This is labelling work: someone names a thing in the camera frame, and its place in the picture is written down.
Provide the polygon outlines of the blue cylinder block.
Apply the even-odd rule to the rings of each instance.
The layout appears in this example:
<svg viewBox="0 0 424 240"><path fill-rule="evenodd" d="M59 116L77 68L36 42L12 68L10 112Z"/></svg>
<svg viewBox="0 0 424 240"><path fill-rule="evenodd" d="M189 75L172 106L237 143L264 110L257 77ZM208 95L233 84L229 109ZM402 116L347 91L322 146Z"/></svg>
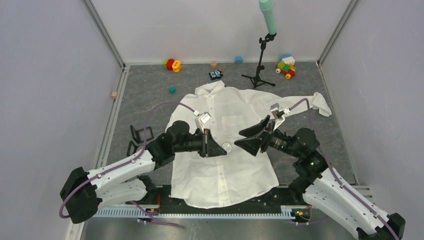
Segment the blue cylinder block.
<svg viewBox="0 0 424 240"><path fill-rule="evenodd" d="M241 64L241 63L243 63L243 61L244 60L240 55L238 55L234 58L234 63L236 63L236 64Z"/></svg>

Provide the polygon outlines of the small black toy car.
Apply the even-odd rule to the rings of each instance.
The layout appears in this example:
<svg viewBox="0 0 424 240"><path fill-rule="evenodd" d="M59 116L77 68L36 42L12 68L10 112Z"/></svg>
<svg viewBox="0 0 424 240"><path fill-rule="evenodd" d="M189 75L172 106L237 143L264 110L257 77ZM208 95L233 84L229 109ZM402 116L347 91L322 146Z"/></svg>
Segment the small black toy car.
<svg viewBox="0 0 424 240"><path fill-rule="evenodd" d="M210 71L208 73L208 75L209 75L210 79L212 81L214 81L214 80L217 80L217 79L221 79L223 77L223 72L219 69L215 69L213 71Z"/></svg>

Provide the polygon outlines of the small wooden block on rail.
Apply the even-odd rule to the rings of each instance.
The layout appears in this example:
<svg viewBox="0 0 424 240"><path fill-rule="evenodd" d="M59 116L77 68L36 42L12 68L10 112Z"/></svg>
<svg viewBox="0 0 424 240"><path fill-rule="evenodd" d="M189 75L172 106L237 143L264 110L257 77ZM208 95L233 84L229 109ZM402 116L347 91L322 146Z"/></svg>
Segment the small wooden block on rail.
<svg viewBox="0 0 424 240"><path fill-rule="evenodd" d="M111 93L111 95L110 95L110 97L111 97L113 100L115 100L115 99L117 98L117 96L118 96L118 92L117 92L117 91L113 91L113 92Z"/></svg>

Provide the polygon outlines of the brown wooden cube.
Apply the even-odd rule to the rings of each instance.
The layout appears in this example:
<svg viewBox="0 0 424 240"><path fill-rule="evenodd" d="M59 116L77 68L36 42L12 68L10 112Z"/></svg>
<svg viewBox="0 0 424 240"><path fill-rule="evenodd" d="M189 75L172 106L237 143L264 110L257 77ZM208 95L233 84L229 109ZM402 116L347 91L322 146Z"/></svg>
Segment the brown wooden cube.
<svg viewBox="0 0 424 240"><path fill-rule="evenodd" d="M218 68L218 63L216 61L212 61L210 63L210 67L211 69L216 70Z"/></svg>

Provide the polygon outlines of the blue white brick block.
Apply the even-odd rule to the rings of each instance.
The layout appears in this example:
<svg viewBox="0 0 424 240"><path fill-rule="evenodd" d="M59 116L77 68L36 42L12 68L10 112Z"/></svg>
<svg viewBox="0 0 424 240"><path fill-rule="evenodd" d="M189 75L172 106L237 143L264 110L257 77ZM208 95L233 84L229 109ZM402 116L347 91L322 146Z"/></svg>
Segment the blue white brick block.
<svg viewBox="0 0 424 240"><path fill-rule="evenodd" d="M288 65L294 65L296 62L295 58L291 54L282 55L280 57L280 61Z"/></svg>

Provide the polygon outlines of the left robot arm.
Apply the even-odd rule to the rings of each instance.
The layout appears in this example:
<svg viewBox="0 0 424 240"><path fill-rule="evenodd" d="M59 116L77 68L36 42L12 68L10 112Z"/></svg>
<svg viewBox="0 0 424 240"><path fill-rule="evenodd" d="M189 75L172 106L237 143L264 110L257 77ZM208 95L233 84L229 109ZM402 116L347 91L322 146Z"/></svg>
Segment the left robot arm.
<svg viewBox="0 0 424 240"><path fill-rule="evenodd" d="M177 153L196 152L202 158L227 155L210 129L197 129L194 133L189 130L187 122L178 120L140 151L120 161L88 171L75 168L59 193L59 216L79 224L98 210L117 204L140 200L151 204L157 198L157 190L144 183L140 175L171 163Z"/></svg>

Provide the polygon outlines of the black display frame lower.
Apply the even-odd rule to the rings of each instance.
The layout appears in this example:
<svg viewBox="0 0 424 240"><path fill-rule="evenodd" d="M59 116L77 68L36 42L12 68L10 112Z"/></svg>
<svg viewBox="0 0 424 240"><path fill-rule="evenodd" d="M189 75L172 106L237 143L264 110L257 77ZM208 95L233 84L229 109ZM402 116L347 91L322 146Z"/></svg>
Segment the black display frame lower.
<svg viewBox="0 0 424 240"><path fill-rule="evenodd" d="M140 155L140 153L143 153L143 147L145 145L145 142L142 141L141 143L135 143L134 141L130 141L128 143L128 147L127 147L127 151L126 151L126 156L130 157L131 155Z"/></svg>

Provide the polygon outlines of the black tripod stand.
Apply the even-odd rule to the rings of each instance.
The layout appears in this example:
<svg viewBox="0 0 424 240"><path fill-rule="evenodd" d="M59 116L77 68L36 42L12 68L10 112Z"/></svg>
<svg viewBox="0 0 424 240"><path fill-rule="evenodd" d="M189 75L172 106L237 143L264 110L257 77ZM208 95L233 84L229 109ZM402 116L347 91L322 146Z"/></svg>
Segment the black tripod stand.
<svg viewBox="0 0 424 240"><path fill-rule="evenodd" d="M277 35L276 33L275 34L268 33L264 37L264 39L262 37L259 38L259 41L258 42L260 44L260 50L261 50L261 52L260 52L260 56L259 56L258 65L256 67L255 76L248 76L248 75L245 75L245 74L242 74L241 75L242 77L247 78L247 79L250 80L250 82L252 83L253 89L255 89L255 88L259 87L259 86L262 86L262 85L270 85L272 87L275 87L276 86L275 83L264 81L260 77L260 72L265 69L265 66L262 65L262 59L263 59L264 51L265 51L265 49L267 47L267 43L268 42L272 42L275 39L275 36L276 35Z"/></svg>

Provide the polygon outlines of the colourful brick toy car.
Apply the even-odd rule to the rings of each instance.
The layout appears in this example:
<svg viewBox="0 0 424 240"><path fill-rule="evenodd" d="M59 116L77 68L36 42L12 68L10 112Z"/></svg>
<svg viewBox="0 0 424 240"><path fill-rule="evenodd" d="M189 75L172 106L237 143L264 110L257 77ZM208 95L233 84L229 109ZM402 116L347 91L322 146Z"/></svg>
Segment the colourful brick toy car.
<svg viewBox="0 0 424 240"><path fill-rule="evenodd" d="M277 74L283 74L286 79L291 79L296 76L296 70L292 64L287 64L283 61L280 61L276 65L275 72Z"/></svg>

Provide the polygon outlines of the black display frame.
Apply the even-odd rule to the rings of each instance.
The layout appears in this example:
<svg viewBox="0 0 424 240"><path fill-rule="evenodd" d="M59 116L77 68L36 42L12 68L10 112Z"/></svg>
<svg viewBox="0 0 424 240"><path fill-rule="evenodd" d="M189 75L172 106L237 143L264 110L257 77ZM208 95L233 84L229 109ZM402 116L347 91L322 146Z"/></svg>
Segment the black display frame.
<svg viewBox="0 0 424 240"><path fill-rule="evenodd" d="M132 139L137 144L142 144L145 141L151 141L154 139L154 134L151 126L147 126L142 129L136 129L133 125L130 125L129 127ZM149 133L144 136L144 131L148 131Z"/></svg>
<svg viewBox="0 0 424 240"><path fill-rule="evenodd" d="M141 143L135 143L134 141L130 141L128 143L128 147L127 147L127 151L126 151L126 156L130 157L131 155L140 155L140 153L143 153L143 147L145 145L145 142L142 141Z"/></svg>

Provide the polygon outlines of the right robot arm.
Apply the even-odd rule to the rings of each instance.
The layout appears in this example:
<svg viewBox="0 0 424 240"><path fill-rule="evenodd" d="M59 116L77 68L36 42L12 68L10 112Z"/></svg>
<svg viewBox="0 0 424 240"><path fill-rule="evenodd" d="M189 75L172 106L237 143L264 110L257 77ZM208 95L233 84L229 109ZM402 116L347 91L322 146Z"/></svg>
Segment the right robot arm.
<svg viewBox="0 0 424 240"><path fill-rule="evenodd" d="M293 135L277 129L269 116L239 131L243 138L235 145L253 156L273 148L295 157L298 177L289 185L289 199L316 207L343 226L357 240L401 240L406 221L389 214L360 194L327 163L317 150L320 143L314 130L300 128Z"/></svg>

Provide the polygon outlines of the white button shirt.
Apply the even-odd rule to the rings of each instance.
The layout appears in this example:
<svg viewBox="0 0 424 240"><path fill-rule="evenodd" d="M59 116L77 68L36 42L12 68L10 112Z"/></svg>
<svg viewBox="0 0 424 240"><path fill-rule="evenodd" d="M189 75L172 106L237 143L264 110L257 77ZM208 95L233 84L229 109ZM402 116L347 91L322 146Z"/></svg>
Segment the white button shirt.
<svg viewBox="0 0 424 240"><path fill-rule="evenodd" d="M205 127L219 144L231 146L224 156L200 157L196 152L180 152L172 163L171 197L191 207L211 209L239 204L260 196L279 184L266 153L253 156L235 146L239 131L259 123L273 104L290 108L291 115L308 109L329 117L331 110L321 93L280 97L270 92L237 89L221 80L197 87L183 97L171 114L169 123L187 122L196 130L193 111L210 114Z"/></svg>

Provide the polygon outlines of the mint green microphone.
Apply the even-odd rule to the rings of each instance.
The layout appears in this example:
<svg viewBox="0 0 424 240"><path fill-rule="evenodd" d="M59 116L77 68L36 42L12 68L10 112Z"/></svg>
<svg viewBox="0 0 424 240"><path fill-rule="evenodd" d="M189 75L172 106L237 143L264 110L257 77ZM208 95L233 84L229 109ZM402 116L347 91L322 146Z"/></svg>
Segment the mint green microphone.
<svg viewBox="0 0 424 240"><path fill-rule="evenodd" d="M270 35L277 34L277 25L273 14L272 0L259 0L259 8L263 14L265 24Z"/></svg>

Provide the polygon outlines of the black display frame upper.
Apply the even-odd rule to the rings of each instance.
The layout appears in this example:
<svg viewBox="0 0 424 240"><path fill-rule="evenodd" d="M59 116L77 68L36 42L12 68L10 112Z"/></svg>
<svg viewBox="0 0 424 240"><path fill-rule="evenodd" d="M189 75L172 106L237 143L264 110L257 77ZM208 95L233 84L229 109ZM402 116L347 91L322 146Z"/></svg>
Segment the black display frame upper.
<svg viewBox="0 0 424 240"><path fill-rule="evenodd" d="M130 125L129 127L132 139L137 144L142 144L145 141L151 141L154 139L154 134L151 126L147 126L142 129L136 129L133 125ZM144 131L148 131L149 133L144 136Z"/></svg>

